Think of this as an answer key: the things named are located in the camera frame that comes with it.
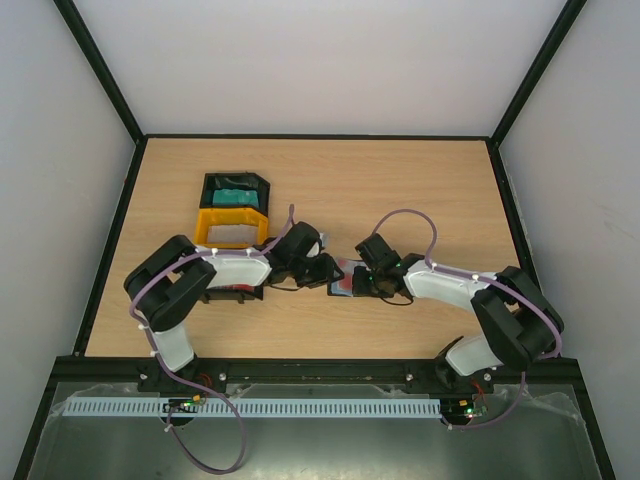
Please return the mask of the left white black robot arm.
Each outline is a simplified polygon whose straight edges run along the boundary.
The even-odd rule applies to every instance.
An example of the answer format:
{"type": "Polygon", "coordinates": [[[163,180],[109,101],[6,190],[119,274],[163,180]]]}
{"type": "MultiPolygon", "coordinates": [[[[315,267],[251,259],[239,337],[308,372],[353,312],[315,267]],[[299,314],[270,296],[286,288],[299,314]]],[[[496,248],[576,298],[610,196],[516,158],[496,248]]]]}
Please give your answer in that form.
{"type": "Polygon", "coordinates": [[[151,345],[151,355],[176,373],[195,359],[184,322],[197,302],[227,287],[270,287],[292,279],[297,288],[330,286],[344,278],[326,253],[324,235],[289,220],[265,244],[230,249],[196,245],[176,235],[124,281],[129,314],[151,345]]]}

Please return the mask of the red white credit card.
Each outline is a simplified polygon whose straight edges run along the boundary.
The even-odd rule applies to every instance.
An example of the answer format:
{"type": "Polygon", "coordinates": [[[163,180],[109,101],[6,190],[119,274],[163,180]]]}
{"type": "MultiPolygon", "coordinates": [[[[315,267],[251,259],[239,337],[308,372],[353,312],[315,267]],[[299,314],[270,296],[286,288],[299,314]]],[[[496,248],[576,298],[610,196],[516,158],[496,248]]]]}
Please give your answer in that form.
{"type": "Polygon", "coordinates": [[[351,260],[346,258],[338,258],[336,260],[339,267],[343,270],[345,276],[344,278],[337,282],[333,289],[339,295],[351,296],[353,294],[353,275],[355,272],[355,268],[359,266],[364,266],[362,261],[351,260]]]}

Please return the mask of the black card holder wallet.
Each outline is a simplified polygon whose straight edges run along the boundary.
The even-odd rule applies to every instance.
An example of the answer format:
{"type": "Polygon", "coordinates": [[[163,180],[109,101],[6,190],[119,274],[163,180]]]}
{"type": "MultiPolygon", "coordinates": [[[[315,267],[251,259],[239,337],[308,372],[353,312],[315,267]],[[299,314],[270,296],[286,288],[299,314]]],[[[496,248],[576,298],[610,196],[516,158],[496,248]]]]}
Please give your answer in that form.
{"type": "Polygon", "coordinates": [[[352,260],[343,257],[336,257],[335,262],[342,271],[343,277],[332,282],[327,287],[329,296],[352,297],[353,296],[353,275],[356,267],[365,267],[361,260],[352,260]]]}

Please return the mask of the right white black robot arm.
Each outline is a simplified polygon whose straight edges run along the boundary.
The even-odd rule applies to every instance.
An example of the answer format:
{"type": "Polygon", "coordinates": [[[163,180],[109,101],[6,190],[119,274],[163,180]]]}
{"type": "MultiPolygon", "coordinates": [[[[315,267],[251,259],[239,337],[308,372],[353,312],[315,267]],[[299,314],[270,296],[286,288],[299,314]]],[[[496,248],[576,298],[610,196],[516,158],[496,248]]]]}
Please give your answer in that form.
{"type": "Polygon", "coordinates": [[[436,379],[443,389],[460,390],[480,370],[506,366],[524,372],[533,362],[560,354],[564,323],[520,268],[480,273],[419,254],[400,257],[377,233],[355,250],[364,262],[354,268],[355,297],[437,300],[476,316],[481,333],[461,337],[441,353],[444,361],[436,367],[436,379]]]}

